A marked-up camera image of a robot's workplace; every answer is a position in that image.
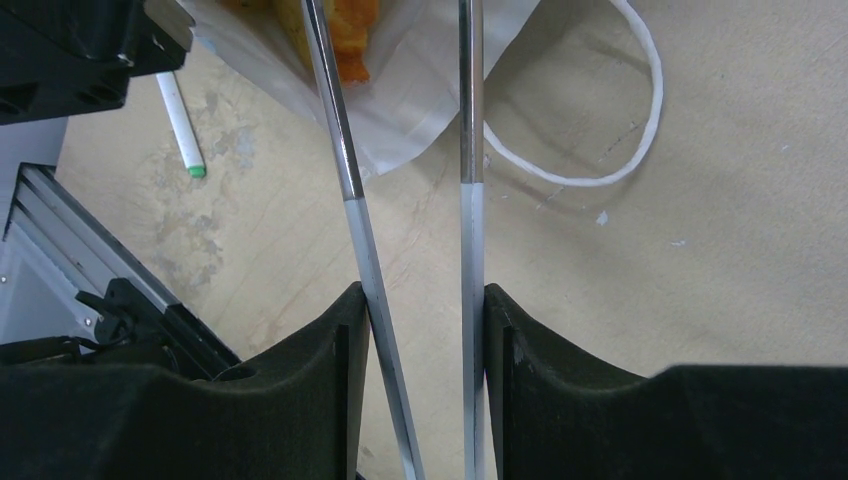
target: orange food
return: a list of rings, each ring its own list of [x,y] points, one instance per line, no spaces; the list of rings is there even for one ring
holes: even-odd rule
[[[303,24],[301,0],[273,0],[277,18],[294,44],[304,65],[312,69],[309,42]],[[379,0],[325,0],[324,12],[339,77],[346,87],[362,85],[371,79],[363,57],[368,46],[368,28],[377,21]]]

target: black foam pad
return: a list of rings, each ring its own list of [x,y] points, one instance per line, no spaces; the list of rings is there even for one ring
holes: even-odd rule
[[[485,294],[498,476],[848,478],[848,370],[698,366],[643,379]]]
[[[0,368],[0,476],[353,479],[368,334],[354,284],[213,382],[152,366]]]

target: white plastic bag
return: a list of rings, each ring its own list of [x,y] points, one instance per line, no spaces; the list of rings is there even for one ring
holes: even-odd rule
[[[292,111],[325,125],[307,71],[272,12],[234,13],[214,0],[181,0],[196,35],[221,59]],[[459,111],[457,0],[381,0],[365,64],[371,81],[345,91],[364,178],[420,155]],[[539,0],[486,0],[485,74]]]

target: plywood surface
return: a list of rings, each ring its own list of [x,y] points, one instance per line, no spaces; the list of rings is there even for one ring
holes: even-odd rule
[[[531,314],[616,365],[848,362],[848,4],[634,1],[666,71],[644,167],[559,189],[493,155],[487,271]],[[543,0],[487,82],[514,150],[601,175],[635,149],[647,65],[603,1]],[[60,181],[242,357],[356,280],[331,150],[197,46],[179,73],[209,176],[184,172],[156,82],[71,120]],[[461,478],[457,124],[367,187],[430,478]],[[360,451],[400,478],[376,357]]]

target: black plastic part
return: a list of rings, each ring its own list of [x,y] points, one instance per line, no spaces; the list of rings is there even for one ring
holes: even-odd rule
[[[93,308],[97,305],[95,309],[103,316],[94,327],[100,344],[110,345],[122,338],[126,343],[161,339],[171,349],[180,375],[188,379],[212,380],[239,363],[232,350],[184,306],[172,305],[160,313],[125,278],[109,282],[105,297],[88,303]]]
[[[70,337],[48,337],[0,345],[0,366],[58,363],[82,360],[79,344]]]
[[[0,125],[120,108],[185,56],[144,0],[0,0]]]
[[[485,293],[498,478],[848,478],[848,369],[675,366],[649,379]]]
[[[2,476],[350,480],[368,335],[354,284],[212,382],[150,366],[0,368]]]

